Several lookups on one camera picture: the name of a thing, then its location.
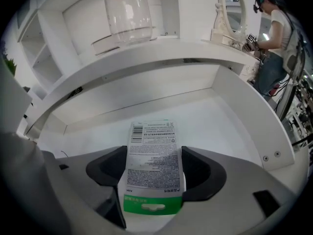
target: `white t-shirt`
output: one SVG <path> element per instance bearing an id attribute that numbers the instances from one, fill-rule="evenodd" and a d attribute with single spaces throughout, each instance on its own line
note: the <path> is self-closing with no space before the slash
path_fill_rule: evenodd
<path id="1" fill-rule="evenodd" d="M 273 10 L 271 14 L 271 22 L 276 21 L 279 22 L 283 26 L 283 39 L 279 49 L 269 49 L 270 52 L 277 54 L 282 57 L 283 51 L 287 48 L 289 43 L 290 35 L 292 32 L 292 28 L 290 23 L 286 17 L 286 15 L 280 10 Z M 273 29 L 272 26 L 269 29 L 269 35 L 272 37 Z"/>

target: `green plant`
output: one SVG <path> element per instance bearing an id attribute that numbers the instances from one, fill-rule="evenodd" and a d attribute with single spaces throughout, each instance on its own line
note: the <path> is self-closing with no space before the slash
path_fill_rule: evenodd
<path id="1" fill-rule="evenodd" d="M 2 52 L 2 57 L 4 59 L 4 62 L 6 66 L 9 68 L 10 72 L 15 76 L 15 71 L 16 71 L 16 64 L 14 63 L 13 59 L 8 59 L 7 54 L 6 54 L 6 49 L 5 49 L 5 41 L 1 41 L 1 52 Z"/>

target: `woman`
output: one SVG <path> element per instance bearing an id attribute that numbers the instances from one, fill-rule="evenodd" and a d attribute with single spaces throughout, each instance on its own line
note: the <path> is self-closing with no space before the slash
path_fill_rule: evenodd
<path id="1" fill-rule="evenodd" d="M 275 0 L 256 0 L 259 7 L 271 16 L 270 39 L 258 41 L 260 49 L 268 50 L 268 57 L 262 65 L 255 81 L 254 88 L 263 96 L 283 80 L 287 73 L 283 69 L 283 51 L 290 40 L 292 28 L 288 18 L 277 6 Z"/>

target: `glass jar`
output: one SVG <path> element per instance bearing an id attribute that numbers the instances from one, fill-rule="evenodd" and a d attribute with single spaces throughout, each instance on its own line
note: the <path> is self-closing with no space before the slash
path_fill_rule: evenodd
<path id="1" fill-rule="evenodd" d="M 105 0 L 111 35 L 119 45 L 151 39 L 152 23 L 147 0 Z"/>

